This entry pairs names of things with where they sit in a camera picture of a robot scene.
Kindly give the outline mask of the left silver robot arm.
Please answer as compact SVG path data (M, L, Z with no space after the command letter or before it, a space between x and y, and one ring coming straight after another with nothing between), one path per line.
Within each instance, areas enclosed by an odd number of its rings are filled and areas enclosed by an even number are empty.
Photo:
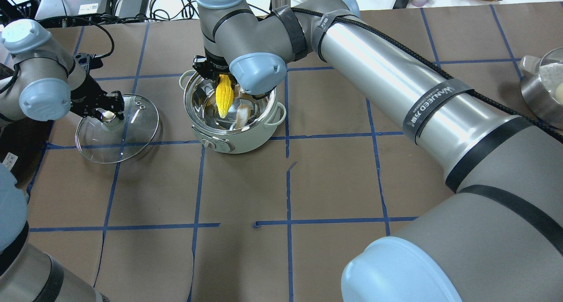
M120 92L107 93L40 23L19 19L1 33L13 75L1 81L1 125L27 117L45 122L67 113L102 122L123 119ZM94 286L30 244L28 194L1 166L1 293L3 302L107 302Z

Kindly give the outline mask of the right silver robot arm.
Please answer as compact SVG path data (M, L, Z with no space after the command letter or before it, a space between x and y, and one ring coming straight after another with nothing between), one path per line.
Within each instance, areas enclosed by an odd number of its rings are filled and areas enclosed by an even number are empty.
M453 195L344 268L345 302L560 302L562 135L365 24L355 0L257 20L246 0L196 0L205 57L251 95L314 52L443 168Z

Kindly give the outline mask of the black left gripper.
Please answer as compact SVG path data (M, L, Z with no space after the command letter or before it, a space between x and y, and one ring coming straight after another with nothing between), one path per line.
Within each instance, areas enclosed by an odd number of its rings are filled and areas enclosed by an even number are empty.
M90 75L91 69L100 69L104 65L102 60L87 53L78 53L74 58L76 67L73 73L79 73L81 68L86 75L78 78L78 87L71 91L70 112L83 118L104 119L105 111L110 111L123 120L124 99L121 92L108 94Z

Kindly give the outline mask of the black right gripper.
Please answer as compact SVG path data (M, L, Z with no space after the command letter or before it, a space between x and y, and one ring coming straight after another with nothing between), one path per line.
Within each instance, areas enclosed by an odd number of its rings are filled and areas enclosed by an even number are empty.
M219 83L221 74L230 74L229 65L223 57L216 59L211 56L196 55L192 66L201 77L213 83Z

